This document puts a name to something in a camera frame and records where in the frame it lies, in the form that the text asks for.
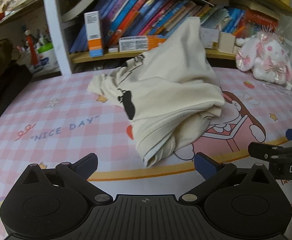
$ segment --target pink bow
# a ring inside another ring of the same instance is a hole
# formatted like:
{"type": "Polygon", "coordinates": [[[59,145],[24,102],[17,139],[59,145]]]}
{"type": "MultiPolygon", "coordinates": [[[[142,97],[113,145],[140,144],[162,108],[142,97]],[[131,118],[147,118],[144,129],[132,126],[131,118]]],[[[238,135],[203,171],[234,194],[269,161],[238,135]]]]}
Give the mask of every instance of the pink bow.
{"type": "Polygon", "coordinates": [[[236,60],[238,60],[238,66],[242,68],[243,66],[246,66],[249,64],[250,57],[248,55],[244,57],[242,55],[242,52],[239,51],[238,54],[236,55],[236,60]]]}
{"type": "Polygon", "coordinates": [[[278,63],[277,65],[274,65],[270,57],[268,57],[263,63],[263,68],[266,70],[267,73],[269,73],[270,71],[275,72],[274,82],[276,83],[279,82],[279,73],[284,73],[284,67],[285,65],[283,63],[278,63]]]}

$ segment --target black mount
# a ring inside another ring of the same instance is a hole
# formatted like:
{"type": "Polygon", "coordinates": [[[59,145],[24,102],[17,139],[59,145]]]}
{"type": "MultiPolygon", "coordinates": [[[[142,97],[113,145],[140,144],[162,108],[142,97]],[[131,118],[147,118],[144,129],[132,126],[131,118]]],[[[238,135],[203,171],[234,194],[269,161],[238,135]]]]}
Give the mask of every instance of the black mount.
{"type": "Polygon", "coordinates": [[[251,157],[269,162],[269,171],[275,179],[292,180],[292,147],[255,143],[248,146],[251,157]]]}
{"type": "Polygon", "coordinates": [[[194,165],[206,181],[179,200],[174,195],[113,200],[86,181],[97,165],[92,153],[55,169],[30,164],[0,209],[7,240],[285,239],[292,209],[261,163],[238,169],[197,153],[194,165]]]}

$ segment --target plastic container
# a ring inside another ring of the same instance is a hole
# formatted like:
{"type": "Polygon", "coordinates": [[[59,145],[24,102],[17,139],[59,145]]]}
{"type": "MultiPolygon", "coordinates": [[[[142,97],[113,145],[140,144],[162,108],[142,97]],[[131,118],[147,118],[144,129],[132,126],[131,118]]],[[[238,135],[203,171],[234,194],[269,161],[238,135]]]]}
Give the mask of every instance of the plastic container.
{"type": "Polygon", "coordinates": [[[43,70],[54,70],[58,68],[58,61],[55,55],[54,47],[52,43],[48,43],[37,49],[38,59],[41,65],[44,67],[43,70]]]}

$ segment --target flower pattern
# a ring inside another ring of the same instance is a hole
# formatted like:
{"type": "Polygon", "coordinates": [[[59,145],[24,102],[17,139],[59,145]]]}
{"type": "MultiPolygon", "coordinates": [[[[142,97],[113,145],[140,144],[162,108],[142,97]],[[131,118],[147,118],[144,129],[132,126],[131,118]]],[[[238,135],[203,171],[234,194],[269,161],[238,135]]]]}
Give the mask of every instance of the flower pattern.
{"type": "Polygon", "coordinates": [[[48,104],[45,108],[53,108],[58,103],[59,100],[57,98],[54,98],[53,100],[48,101],[48,104]]]}

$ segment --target red heart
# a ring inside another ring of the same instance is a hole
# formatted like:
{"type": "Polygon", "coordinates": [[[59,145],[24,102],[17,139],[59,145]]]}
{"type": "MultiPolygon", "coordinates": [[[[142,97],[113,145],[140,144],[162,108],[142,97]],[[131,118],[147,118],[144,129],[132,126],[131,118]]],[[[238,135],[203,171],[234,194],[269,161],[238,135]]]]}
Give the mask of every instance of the red heart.
{"type": "Polygon", "coordinates": [[[126,129],[126,133],[127,135],[129,136],[130,139],[134,139],[134,136],[133,136],[133,127],[131,125],[129,125],[126,129]]]}

